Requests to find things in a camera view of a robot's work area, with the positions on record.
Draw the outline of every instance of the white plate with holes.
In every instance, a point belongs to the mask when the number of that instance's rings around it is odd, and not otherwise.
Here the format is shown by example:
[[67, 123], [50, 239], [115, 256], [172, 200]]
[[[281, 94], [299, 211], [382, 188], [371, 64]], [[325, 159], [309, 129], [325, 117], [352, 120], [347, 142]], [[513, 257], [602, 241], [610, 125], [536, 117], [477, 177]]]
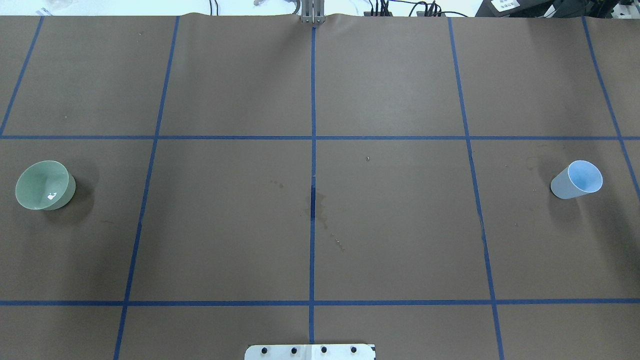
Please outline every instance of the white plate with holes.
[[376, 346], [368, 344], [252, 345], [244, 360], [375, 360]]

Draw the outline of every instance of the debris speck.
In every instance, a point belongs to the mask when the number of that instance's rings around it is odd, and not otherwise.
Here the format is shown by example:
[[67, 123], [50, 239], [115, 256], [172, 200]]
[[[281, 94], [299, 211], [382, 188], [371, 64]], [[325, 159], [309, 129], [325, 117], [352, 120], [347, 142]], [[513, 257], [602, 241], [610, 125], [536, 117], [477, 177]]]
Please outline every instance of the debris speck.
[[335, 243], [338, 245], [338, 247], [340, 247], [340, 250], [341, 250], [342, 252], [344, 252], [344, 247], [343, 247], [343, 246], [342, 246], [342, 244], [340, 243], [340, 240], [336, 239], [336, 240], [335, 240]]

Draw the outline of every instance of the bowl rim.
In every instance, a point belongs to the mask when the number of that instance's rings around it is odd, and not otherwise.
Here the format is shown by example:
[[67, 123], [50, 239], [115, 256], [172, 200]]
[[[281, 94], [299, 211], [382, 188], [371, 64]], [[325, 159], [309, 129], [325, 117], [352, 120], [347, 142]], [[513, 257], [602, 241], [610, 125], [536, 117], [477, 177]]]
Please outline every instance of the bowl rim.
[[21, 180], [23, 180], [24, 174], [26, 174], [29, 170], [31, 170], [31, 169], [32, 169], [32, 168], [34, 168], [34, 167], [41, 166], [43, 163], [55, 163], [55, 164], [57, 164], [57, 165], [61, 166], [61, 167], [65, 170], [65, 172], [67, 173], [67, 182], [66, 182], [66, 184], [65, 184], [65, 191], [66, 191], [66, 190], [67, 190], [67, 188], [69, 187], [69, 176], [70, 176], [70, 174], [69, 174], [69, 170], [67, 170], [67, 168], [66, 168], [66, 166], [65, 166], [65, 165], [63, 165], [63, 164], [62, 164], [62, 163], [60, 163], [59, 161], [55, 161], [55, 160], [43, 160], [43, 161], [38, 161], [37, 163], [32, 164], [32, 165], [31, 165], [31, 166], [29, 166], [28, 168], [24, 169], [24, 171], [20, 174], [20, 177], [18, 177], [18, 181], [16, 181], [16, 182], [15, 182], [15, 199], [16, 199], [16, 200], [18, 200], [18, 203], [19, 203], [23, 208], [30, 209], [30, 210], [44, 210], [44, 209], [50, 208], [51, 206], [54, 206], [58, 201], [60, 201], [60, 199], [62, 199], [62, 198], [63, 198], [63, 196], [62, 196], [62, 195], [63, 195], [64, 193], [63, 193], [63, 194], [60, 194], [60, 196], [59, 196], [59, 197], [58, 197], [54, 202], [50, 203], [50, 204], [49, 204], [49, 205], [47, 205], [47, 206], [43, 206], [43, 207], [40, 207], [40, 206], [38, 206], [38, 207], [29, 207], [29, 206], [26, 206], [25, 204], [23, 204], [23, 203], [22, 203], [22, 201], [20, 200], [20, 197], [18, 196], [18, 185], [20, 184], [20, 181], [21, 181]]

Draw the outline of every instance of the cup rim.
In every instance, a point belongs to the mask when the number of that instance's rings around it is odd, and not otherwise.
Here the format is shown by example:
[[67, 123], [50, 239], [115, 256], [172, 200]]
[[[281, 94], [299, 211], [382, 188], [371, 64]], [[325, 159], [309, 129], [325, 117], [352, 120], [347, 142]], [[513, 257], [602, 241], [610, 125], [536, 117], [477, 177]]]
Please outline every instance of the cup rim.
[[43, 160], [43, 161], [38, 161], [37, 163], [32, 164], [31, 166], [29, 166], [28, 168], [26, 168], [26, 169], [25, 169], [25, 170], [20, 174], [20, 177], [18, 177], [18, 181], [16, 181], [16, 182], [15, 182], [15, 199], [18, 201], [18, 203], [19, 203], [23, 208], [30, 209], [30, 210], [44, 210], [44, 209], [50, 208], [51, 206], [54, 206], [55, 204], [57, 204], [57, 203], [58, 203], [58, 201], [60, 201], [60, 199], [62, 199], [62, 198], [63, 198], [63, 196], [62, 196], [62, 195], [63, 195], [64, 193], [63, 193], [63, 194], [61, 194], [61, 195], [60, 195], [60, 196], [59, 196], [59, 197], [58, 197], [54, 202], [50, 203], [50, 204], [49, 204], [49, 205], [47, 205], [47, 206], [43, 206], [43, 207], [40, 207], [40, 206], [38, 206], [38, 207], [29, 207], [29, 206], [26, 206], [25, 204], [23, 204], [23, 203], [22, 203], [22, 201], [20, 200], [20, 197], [18, 196], [18, 184], [20, 184], [20, 181], [21, 181], [21, 180], [23, 180], [24, 174], [26, 174], [26, 173], [27, 173], [29, 170], [31, 170], [33, 167], [36, 167], [36, 166], [41, 165], [41, 164], [43, 164], [43, 163], [55, 163], [55, 164], [57, 164], [57, 165], [61, 166], [61, 167], [65, 170], [65, 172], [67, 173], [67, 181], [66, 181], [66, 183], [65, 183], [65, 192], [67, 191], [67, 188], [69, 187], [69, 176], [70, 176], [70, 174], [69, 174], [69, 170], [66, 168], [66, 166], [65, 166], [65, 165], [63, 165], [63, 164], [62, 164], [62, 163], [60, 163], [59, 161], [55, 161], [55, 160]]
[[[593, 190], [593, 191], [585, 190], [585, 189], [583, 189], [583, 188], [581, 188], [581, 187], [577, 186], [577, 185], [573, 182], [573, 179], [571, 178], [571, 166], [572, 166], [572, 165], [574, 165], [574, 164], [576, 164], [576, 163], [584, 163], [584, 164], [587, 164], [588, 166], [593, 167], [593, 168], [598, 172], [598, 179], [599, 179], [599, 183], [600, 183], [600, 184], [598, 185], [598, 188], [597, 188], [596, 190]], [[572, 185], [574, 185], [576, 189], [578, 189], [578, 190], [580, 190], [580, 191], [582, 191], [582, 192], [584, 192], [584, 193], [595, 193], [595, 192], [597, 192], [598, 190], [600, 190], [600, 189], [602, 188], [602, 184], [603, 184], [603, 182], [604, 182], [604, 179], [602, 178], [602, 173], [601, 173], [600, 169], [599, 169], [597, 166], [595, 166], [594, 164], [592, 164], [592, 163], [590, 163], [590, 162], [588, 162], [588, 161], [586, 161], [586, 160], [575, 160], [575, 161], [571, 162], [571, 163], [569, 164], [569, 166], [567, 167], [567, 177], [569, 178], [569, 181], [571, 181], [571, 184], [572, 184]]]

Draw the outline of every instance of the light blue cup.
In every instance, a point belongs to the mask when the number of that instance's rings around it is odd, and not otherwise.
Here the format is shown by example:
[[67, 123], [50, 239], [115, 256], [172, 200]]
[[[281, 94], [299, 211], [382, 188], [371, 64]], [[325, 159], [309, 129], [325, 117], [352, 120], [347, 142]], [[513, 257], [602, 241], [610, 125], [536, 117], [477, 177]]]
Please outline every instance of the light blue cup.
[[31, 165], [18, 178], [15, 198], [31, 210], [55, 210], [66, 205], [76, 192], [76, 180], [67, 168], [53, 160]]
[[551, 191], [560, 199], [595, 193], [602, 187], [602, 174], [598, 168], [584, 160], [570, 163], [551, 181]]

